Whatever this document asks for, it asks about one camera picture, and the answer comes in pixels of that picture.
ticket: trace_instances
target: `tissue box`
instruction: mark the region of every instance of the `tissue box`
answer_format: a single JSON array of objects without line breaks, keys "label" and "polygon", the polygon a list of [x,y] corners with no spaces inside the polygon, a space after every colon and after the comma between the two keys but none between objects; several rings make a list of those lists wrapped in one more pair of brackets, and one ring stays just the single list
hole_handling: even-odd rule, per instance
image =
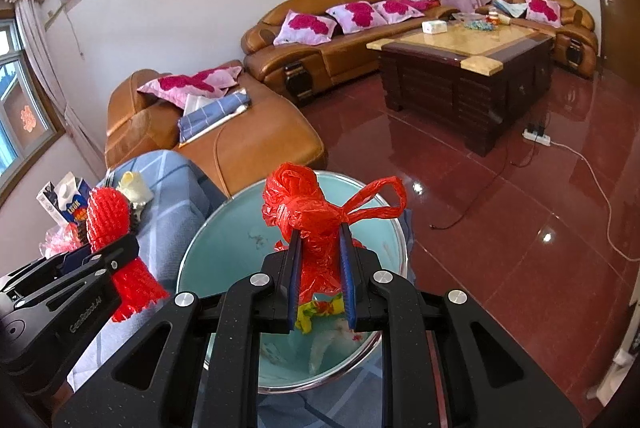
[{"label": "tissue box", "polygon": [[439,34],[447,32],[447,22],[444,20],[431,20],[422,22],[422,32],[427,34]]},{"label": "tissue box", "polygon": [[84,179],[69,172],[55,186],[48,182],[36,199],[57,225],[79,225],[86,220],[90,191],[91,188]]}]

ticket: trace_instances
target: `pink pillow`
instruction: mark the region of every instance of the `pink pillow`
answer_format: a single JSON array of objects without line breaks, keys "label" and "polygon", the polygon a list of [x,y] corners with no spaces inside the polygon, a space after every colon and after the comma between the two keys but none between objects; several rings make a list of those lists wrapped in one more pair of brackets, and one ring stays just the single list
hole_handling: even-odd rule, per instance
[{"label": "pink pillow", "polygon": [[200,71],[193,76],[185,76],[184,74],[164,76],[146,82],[138,89],[138,92],[154,94],[158,98],[184,109],[188,94],[204,96],[212,100],[222,98],[229,87],[238,84],[236,78],[241,71],[242,67],[216,67]]},{"label": "pink pillow", "polygon": [[320,45],[331,41],[337,23],[324,16],[296,13],[289,9],[274,45],[283,43],[303,43]]},{"label": "pink pillow", "polygon": [[369,2],[351,2],[350,4],[336,5],[326,10],[333,16],[345,34],[357,33],[372,27],[386,25],[382,18]]},{"label": "pink pillow", "polygon": [[560,4],[553,0],[525,0],[527,2],[527,20],[546,23],[553,27],[562,27]]},{"label": "pink pillow", "polygon": [[380,13],[387,23],[400,23],[409,20],[409,18],[424,17],[420,11],[399,0],[378,2],[373,5],[373,9]]}]

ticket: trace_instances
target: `curtain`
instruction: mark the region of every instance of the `curtain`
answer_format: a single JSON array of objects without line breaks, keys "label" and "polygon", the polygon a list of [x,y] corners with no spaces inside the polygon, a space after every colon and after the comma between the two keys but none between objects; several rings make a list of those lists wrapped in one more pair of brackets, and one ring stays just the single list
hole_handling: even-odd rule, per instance
[{"label": "curtain", "polygon": [[96,142],[87,133],[73,108],[67,103],[65,91],[56,76],[47,41],[38,16],[38,7],[44,0],[4,0],[15,5],[15,19],[27,58],[44,91],[65,121],[66,132],[78,147],[80,154],[94,175],[101,179],[106,171],[104,157]]}]

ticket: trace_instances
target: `blue cloth on sofa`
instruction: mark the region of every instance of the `blue cloth on sofa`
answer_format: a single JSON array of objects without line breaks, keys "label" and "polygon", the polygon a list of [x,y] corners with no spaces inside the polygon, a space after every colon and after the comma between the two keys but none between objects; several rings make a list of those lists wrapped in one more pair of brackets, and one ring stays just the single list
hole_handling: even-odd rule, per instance
[{"label": "blue cloth on sofa", "polygon": [[[127,171],[142,173],[154,193],[142,212],[139,256],[172,294],[191,239],[226,197],[195,164],[174,151],[157,150],[124,163],[115,170],[114,185]],[[69,375],[73,389],[89,379],[162,305],[151,306],[125,322],[108,322]]]}]

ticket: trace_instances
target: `metal rim of trash can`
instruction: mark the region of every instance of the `metal rim of trash can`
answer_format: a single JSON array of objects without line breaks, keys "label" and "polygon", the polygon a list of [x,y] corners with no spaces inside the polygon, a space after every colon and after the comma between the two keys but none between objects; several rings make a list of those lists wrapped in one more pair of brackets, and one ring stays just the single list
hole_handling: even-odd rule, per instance
[{"label": "metal rim of trash can", "polygon": [[[345,182],[353,183],[359,186],[360,188],[364,188],[364,186],[366,186],[363,182],[357,179],[353,179],[352,177],[347,177],[346,175],[343,175],[340,173],[329,172],[326,170],[314,170],[314,172],[316,173],[316,175],[324,175],[324,174],[331,175]],[[180,261],[180,269],[178,270],[177,286],[180,283],[180,275],[182,274],[182,268],[184,267],[184,261],[186,259],[186,256],[190,251],[191,246],[195,243],[196,239],[200,235],[200,232],[203,231],[207,227],[207,225],[210,223],[210,221],[214,220],[216,215],[221,213],[231,201],[233,201],[234,199],[237,199],[240,195],[252,190],[256,186],[264,186],[265,181],[266,179],[262,179],[261,181],[258,181],[252,184],[251,186],[247,186],[247,188],[240,190],[235,195],[232,195],[228,201],[224,202],[218,209],[216,209],[209,216],[207,220],[204,221],[204,224],[200,227],[198,232],[191,239],[191,242],[189,243],[189,247],[187,248],[187,251],[185,251],[185,255]],[[383,206],[389,206],[389,203],[386,202],[386,200],[380,194],[376,195],[375,198],[379,199],[380,203]],[[407,250],[406,250],[406,241],[404,239],[404,233],[402,232],[400,221],[397,218],[390,218],[389,220],[391,220],[391,223],[393,224],[393,227],[394,227],[394,231],[396,233],[396,239],[398,240],[399,252],[401,257],[400,271],[398,272],[398,274],[406,277],[407,270],[409,267],[409,254],[407,253]],[[366,339],[366,341],[362,345],[360,345],[360,347],[356,351],[354,351],[353,354],[345,358],[345,360],[340,365],[337,365],[337,367],[334,367],[331,370],[323,372],[318,376],[313,376],[312,378],[309,378],[309,381],[299,383],[299,384],[287,384],[282,386],[258,385],[258,394],[292,394],[294,392],[302,392],[303,390],[310,390],[312,388],[315,388],[316,386],[320,386],[322,384],[335,381],[336,379],[341,378],[342,376],[344,376],[345,374],[351,372],[354,368],[356,368],[364,359],[366,359],[369,356],[369,354],[371,354],[376,348],[378,348],[378,345],[381,342],[382,342],[382,334],[379,331],[373,332]],[[204,362],[204,368],[207,371],[209,370],[209,363],[207,363],[207,361]]]}]

